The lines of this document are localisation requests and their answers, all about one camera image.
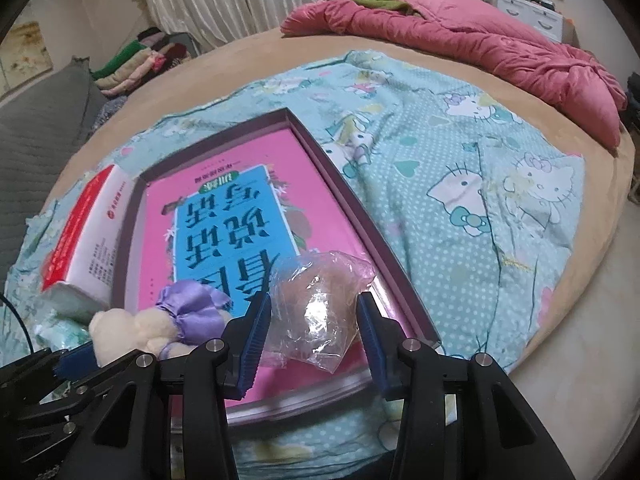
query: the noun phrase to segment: stacked folded clothes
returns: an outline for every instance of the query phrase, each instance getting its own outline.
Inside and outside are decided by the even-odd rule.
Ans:
[[[189,59],[191,54],[185,45],[173,42],[172,36],[151,27],[92,76],[105,96],[128,96],[159,74]]]

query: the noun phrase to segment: clear plastic bag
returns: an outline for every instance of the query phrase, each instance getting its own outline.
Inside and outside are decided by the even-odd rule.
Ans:
[[[276,263],[263,364],[296,359],[334,373],[358,332],[356,297],[375,277],[369,262],[339,251]]]

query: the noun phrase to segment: gray cushion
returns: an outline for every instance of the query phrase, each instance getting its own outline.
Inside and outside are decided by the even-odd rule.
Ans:
[[[69,158],[87,141],[107,99],[88,60],[69,65],[0,105],[0,287],[25,220],[39,213]]]

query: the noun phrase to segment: polka dot fabric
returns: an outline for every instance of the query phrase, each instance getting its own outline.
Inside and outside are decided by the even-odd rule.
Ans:
[[[284,107],[364,204],[445,353],[468,358],[482,350],[512,365],[571,253],[584,163],[466,82],[354,51],[167,116],[100,168],[116,163],[135,176],[204,137]],[[40,266],[90,177],[31,221],[8,281],[15,303],[37,304]],[[43,307],[29,316],[44,344],[60,338],[49,313]],[[24,352],[17,330],[4,330],[9,358]],[[72,324],[64,330],[74,331]],[[238,471],[256,479],[347,475],[393,449],[399,413],[366,391],[292,420],[233,430]]]

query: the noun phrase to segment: stuffed toy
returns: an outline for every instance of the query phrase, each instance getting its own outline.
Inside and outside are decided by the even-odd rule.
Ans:
[[[159,359],[186,355],[209,339],[220,337],[231,319],[224,292],[195,280],[166,286],[151,308],[131,314],[123,308],[97,312],[89,334],[99,366],[134,349]]]

